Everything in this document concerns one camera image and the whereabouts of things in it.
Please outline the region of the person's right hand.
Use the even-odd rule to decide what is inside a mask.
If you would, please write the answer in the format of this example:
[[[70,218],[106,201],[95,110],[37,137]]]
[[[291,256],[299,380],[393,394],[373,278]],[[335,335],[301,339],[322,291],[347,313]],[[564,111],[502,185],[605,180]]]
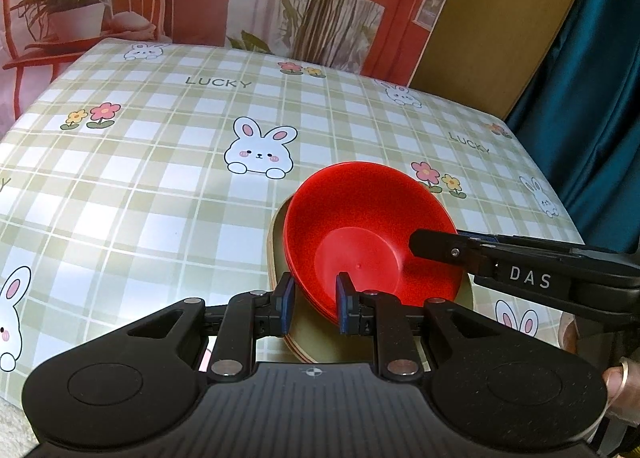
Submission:
[[[561,315],[558,341],[560,347],[576,354],[602,371],[608,392],[606,415],[627,426],[639,426],[639,362],[621,357],[615,365],[604,366],[614,350],[614,334],[606,334],[597,322],[585,322],[573,314]]]

